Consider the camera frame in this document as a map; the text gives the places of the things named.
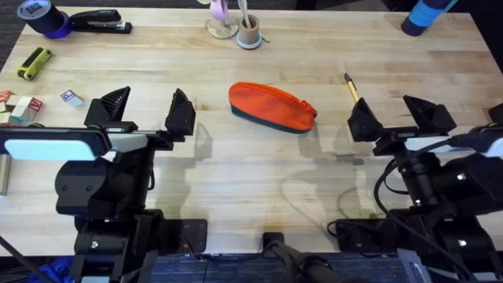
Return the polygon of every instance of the pink object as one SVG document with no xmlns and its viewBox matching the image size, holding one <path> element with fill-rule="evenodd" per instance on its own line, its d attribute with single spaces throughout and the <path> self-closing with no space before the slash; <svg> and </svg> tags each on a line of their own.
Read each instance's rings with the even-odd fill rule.
<svg viewBox="0 0 503 283">
<path fill-rule="evenodd" d="M 216 20 L 227 20 L 229 18 L 226 0 L 211 0 L 210 11 Z"/>
</svg>

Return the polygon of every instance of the blue tape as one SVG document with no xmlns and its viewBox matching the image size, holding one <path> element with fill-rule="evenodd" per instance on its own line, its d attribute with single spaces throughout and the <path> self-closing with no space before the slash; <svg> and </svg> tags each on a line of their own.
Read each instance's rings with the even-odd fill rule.
<svg viewBox="0 0 503 283">
<path fill-rule="evenodd" d="M 433 9 L 420 0 L 409 14 L 409 20 L 419 27 L 429 27 L 443 12 L 443 9 Z"/>
<path fill-rule="evenodd" d="M 241 46 L 242 48 L 244 48 L 246 50 L 253 50 L 253 49 L 259 47 L 260 44 L 262 43 L 262 35 L 259 32 L 259 38 L 257 39 L 257 42 L 252 43 L 252 44 L 246 44 L 240 40 L 240 32 L 238 32 L 237 36 L 236 36 L 236 41 L 237 41 L 237 45 Z"/>
<path fill-rule="evenodd" d="M 61 39 L 72 32 L 72 22 L 67 13 L 61 12 L 64 17 L 64 24 L 56 31 L 44 34 L 48 39 Z"/>
</svg>

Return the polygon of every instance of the yellow tool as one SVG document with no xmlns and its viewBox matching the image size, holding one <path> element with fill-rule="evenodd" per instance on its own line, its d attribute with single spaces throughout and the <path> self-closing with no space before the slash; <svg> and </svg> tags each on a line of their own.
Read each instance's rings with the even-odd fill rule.
<svg viewBox="0 0 503 283">
<path fill-rule="evenodd" d="M 17 69 L 17 75 L 23 79 L 32 80 L 52 55 L 50 50 L 38 47 Z"/>
<path fill-rule="evenodd" d="M 354 86 L 353 79 L 347 73 L 344 74 L 344 79 L 346 80 L 347 86 L 349 87 L 351 96 L 353 96 L 354 103 L 358 102 L 359 97 L 356 92 L 356 86 Z"/>
</svg>

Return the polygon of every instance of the zipper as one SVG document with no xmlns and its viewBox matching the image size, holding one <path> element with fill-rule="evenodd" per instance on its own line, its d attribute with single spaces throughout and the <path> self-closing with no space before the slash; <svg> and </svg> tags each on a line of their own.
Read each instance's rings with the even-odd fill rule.
<svg viewBox="0 0 503 283">
<path fill-rule="evenodd" d="M 251 88 L 256 88 L 256 89 L 259 89 L 259 90 L 268 90 L 268 88 L 272 88 L 272 86 L 263 86 L 263 85 L 259 85 L 259 84 L 256 84 L 256 83 L 249 83 L 248 87 L 251 87 Z M 293 95 L 283 91 L 283 90 L 280 90 L 278 88 L 275 88 L 276 90 L 279 90 L 280 93 L 277 94 L 275 92 L 269 92 L 267 91 L 268 94 L 271 94 L 275 97 L 279 97 L 279 98 L 287 98 L 293 102 L 295 102 L 297 105 L 300 105 L 302 107 L 304 107 L 308 112 L 311 112 L 313 113 L 314 117 L 316 117 L 318 115 L 318 112 L 316 110 L 314 110 L 313 106 L 311 106 L 309 103 L 307 103 L 307 101 L 305 100 L 300 100 L 298 99 L 297 97 L 294 97 Z"/>
</svg>

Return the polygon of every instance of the tape roll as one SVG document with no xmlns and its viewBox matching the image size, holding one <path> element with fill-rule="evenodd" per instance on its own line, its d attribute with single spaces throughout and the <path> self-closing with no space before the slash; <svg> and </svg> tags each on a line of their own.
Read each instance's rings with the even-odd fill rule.
<svg viewBox="0 0 503 283">
<path fill-rule="evenodd" d="M 67 13 L 61 12 L 64 17 L 64 24 L 56 31 L 44 34 L 48 39 L 61 39 L 72 32 L 72 21 Z"/>
<path fill-rule="evenodd" d="M 17 16 L 41 34 L 64 26 L 64 15 L 49 0 L 27 0 L 17 8 Z"/>
<path fill-rule="evenodd" d="M 237 44 L 247 50 L 253 50 L 262 43 L 262 35 L 259 32 L 259 18 L 248 15 L 251 27 L 247 27 L 244 17 L 239 22 L 239 33 L 237 34 Z"/>
</svg>

